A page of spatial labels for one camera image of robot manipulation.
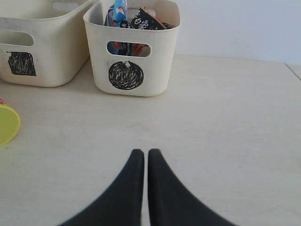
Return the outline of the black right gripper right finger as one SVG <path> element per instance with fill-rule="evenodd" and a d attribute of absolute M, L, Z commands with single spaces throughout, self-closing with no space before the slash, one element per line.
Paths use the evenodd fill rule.
<path fill-rule="evenodd" d="M 195 197 L 159 149 L 148 152 L 148 206 L 152 226 L 233 226 Z"/>

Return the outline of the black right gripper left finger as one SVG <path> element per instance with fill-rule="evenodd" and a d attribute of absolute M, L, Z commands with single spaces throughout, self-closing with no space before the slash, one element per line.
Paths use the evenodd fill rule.
<path fill-rule="evenodd" d="M 108 188 L 62 226 L 140 226 L 144 185 L 144 153 L 134 149 Z"/>

